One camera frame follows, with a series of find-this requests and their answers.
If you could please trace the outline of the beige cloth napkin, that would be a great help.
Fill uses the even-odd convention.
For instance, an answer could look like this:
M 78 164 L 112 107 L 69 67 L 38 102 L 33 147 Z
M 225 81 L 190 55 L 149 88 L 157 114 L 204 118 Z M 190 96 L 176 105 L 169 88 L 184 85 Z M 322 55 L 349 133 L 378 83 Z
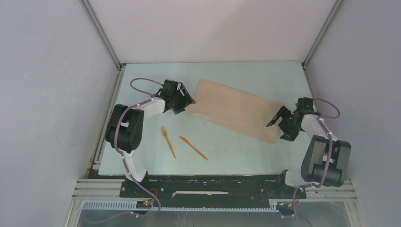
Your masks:
M 279 127 L 269 126 L 283 104 L 242 90 L 202 79 L 185 112 L 223 125 L 255 139 L 275 143 Z

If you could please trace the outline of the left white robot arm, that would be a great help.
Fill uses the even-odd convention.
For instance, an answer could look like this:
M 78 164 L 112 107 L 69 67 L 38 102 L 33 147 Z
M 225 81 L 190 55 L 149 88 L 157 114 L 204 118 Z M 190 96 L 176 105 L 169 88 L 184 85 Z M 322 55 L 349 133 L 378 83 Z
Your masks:
M 142 141 L 144 121 L 169 110 L 179 114 L 196 103 L 181 82 L 172 79 L 166 79 L 162 84 L 158 82 L 162 87 L 152 94 L 133 86 L 134 81 L 142 79 L 133 79 L 130 86 L 149 98 L 131 106 L 116 104 L 105 133 L 105 140 L 120 154 L 127 178 L 133 181 L 131 191 L 138 197 L 144 197 L 149 192 L 149 183 L 143 180 L 147 171 L 139 152 L 135 151 Z

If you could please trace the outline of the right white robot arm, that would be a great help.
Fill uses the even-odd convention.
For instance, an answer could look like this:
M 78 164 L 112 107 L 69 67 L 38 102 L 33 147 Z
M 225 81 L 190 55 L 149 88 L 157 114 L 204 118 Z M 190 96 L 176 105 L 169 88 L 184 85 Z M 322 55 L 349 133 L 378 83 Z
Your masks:
M 349 164 L 351 144 L 340 140 L 325 123 L 327 116 L 314 109 L 314 99 L 299 98 L 294 111 L 282 106 L 267 127 L 278 124 L 282 131 L 280 139 L 294 141 L 300 132 L 305 132 L 310 139 L 300 168 L 300 181 L 290 182 L 290 173 L 275 184 L 275 192 L 286 198 L 294 187 L 341 187 L 344 184 Z

